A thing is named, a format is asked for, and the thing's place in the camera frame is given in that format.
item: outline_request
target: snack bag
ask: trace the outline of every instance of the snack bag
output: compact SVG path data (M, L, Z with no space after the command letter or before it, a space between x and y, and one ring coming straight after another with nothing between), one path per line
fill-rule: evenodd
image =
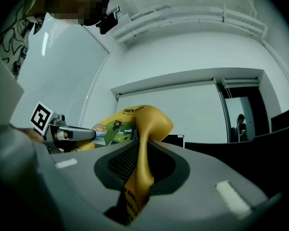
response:
M76 147L79 150L91 150L134 140L137 132L139 134L137 165L125 184L128 222L131 222L147 203L149 189L154 184L149 168L147 142L163 140L173 129L173 123L159 109L150 105L140 105L117 112L92 129L96 131L96 139L93 142L77 142Z

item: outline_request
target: white sticker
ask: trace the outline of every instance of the white sticker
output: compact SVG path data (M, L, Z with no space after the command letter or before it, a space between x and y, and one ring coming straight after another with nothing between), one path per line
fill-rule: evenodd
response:
M77 160L75 158L71 158L69 160L62 161L60 163L56 163L55 166L56 166L56 168L64 168L64 167L69 167L69 166L75 165L76 163L77 163Z
M238 219L243 219L251 214L251 207L241 198L241 196L225 180L216 184L216 189L222 196L224 202L228 206L230 212Z

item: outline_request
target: yellow bag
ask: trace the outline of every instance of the yellow bag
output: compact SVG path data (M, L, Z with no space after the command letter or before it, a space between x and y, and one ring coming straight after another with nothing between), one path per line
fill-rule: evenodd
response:
M117 112L92 129L96 131L99 144L94 144L92 141L79 141L76 144L79 150L125 142L134 139L136 131L139 133L137 165L125 184L128 218L131 222L147 203L150 187L154 184L149 168L147 142L163 140L173 129L173 123L159 109L150 105L140 105Z

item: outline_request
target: white wall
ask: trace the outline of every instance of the white wall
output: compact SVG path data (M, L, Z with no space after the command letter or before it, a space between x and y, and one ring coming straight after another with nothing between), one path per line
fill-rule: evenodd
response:
M289 109L289 83L271 54L256 40L227 33L192 33L160 38L131 47L114 86L193 69L243 67L263 69L281 111Z
M266 41L282 58L289 73L289 25L270 0L255 0L255 8L257 19L268 25Z
M111 35L90 30L110 51L100 77L89 96L89 106L82 125L95 123L113 115L117 101L111 88L147 78L217 67L262 69L280 105L281 112L289 109L289 84L270 53L256 40L227 33L192 33L148 40L125 52Z
M227 143L222 102L213 81L121 95L117 112L145 104L164 112L173 122L170 134L185 135L184 142Z
M118 102L110 89L114 87L125 47L118 45L111 34L101 35L96 26L87 28L110 52L104 62L102 71L99 73L96 84L92 87L92 92L88 95L88 104L82 118L81 126L91 128L96 123L112 116L116 111Z
M275 117L282 113L277 96L274 91L271 91L272 89L273 86L269 80L269 77L265 73L263 73L263 75L260 77L259 91L261 93L266 109L266 114L268 116L270 132L272 132L272 117Z

